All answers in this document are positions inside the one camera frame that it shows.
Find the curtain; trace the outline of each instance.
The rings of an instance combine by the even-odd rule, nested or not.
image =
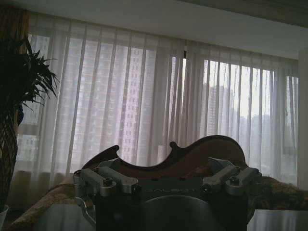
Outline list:
[[[28,35],[29,12],[22,9],[0,6],[0,40],[22,40]]]
[[[139,166],[169,142],[223,134],[265,175],[296,182],[297,62],[177,38],[32,14],[29,37],[60,85],[29,105],[19,129],[12,198],[28,204],[118,144]],[[187,47],[187,58],[183,59]]]
[[[182,145],[232,137],[249,166],[296,184],[297,61],[190,42],[186,65]]]
[[[23,39],[28,33],[28,23],[29,14],[27,11],[0,5],[0,41]],[[20,47],[19,52],[26,52],[26,46]],[[10,76],[6,76],[1,70],[1,83],[5,78],[10,78]],[[1,99],[0,105],[0,211],[2,211],[9,193],[16,161],[19,114],[19,109],[5,101],[5,99]]]

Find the silver metal arm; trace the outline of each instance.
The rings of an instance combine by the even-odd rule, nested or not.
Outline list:
[[[238,173],[238,168],[234,165],[229,165],[220,170],[218,173],[211,177],[205,177],[203,178],[203,191],[206,193],[217,193],[221,190],[222,184],[225,183],[225,181]]]
[[[249,189],[251,194],[258,194],[261,176],[258,169],[247,167],[239,175],[226,181],[226,191],[230,195],[242,195]]]

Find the table surface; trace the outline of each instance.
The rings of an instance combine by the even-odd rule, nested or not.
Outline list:
[[[256,210],[248,231],[307,231],[308,211]],[[34,231],[95,231],[77,205],[52,205]]]

